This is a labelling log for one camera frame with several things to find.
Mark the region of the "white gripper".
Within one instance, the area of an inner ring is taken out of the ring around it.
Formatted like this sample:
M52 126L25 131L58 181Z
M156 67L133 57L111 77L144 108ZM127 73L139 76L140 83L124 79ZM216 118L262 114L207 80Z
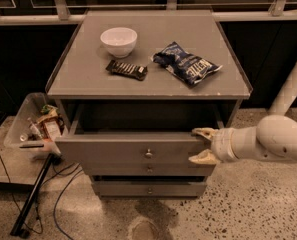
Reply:
M194 128L192 133L211 141L211 150L205 149L198 155L188 158L191 163L199 165L216 165L222 162L235 162L237 157L232 149L233 128L213 129L209 127Z

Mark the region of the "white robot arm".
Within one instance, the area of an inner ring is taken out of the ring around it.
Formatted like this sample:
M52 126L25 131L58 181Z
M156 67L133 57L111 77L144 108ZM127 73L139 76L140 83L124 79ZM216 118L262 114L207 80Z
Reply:
M189 157L194 164L215 165L241 159L297 162L297 122L285 116L297 98L297 62L272 103L268 116L248 128L195 128L210 148Z

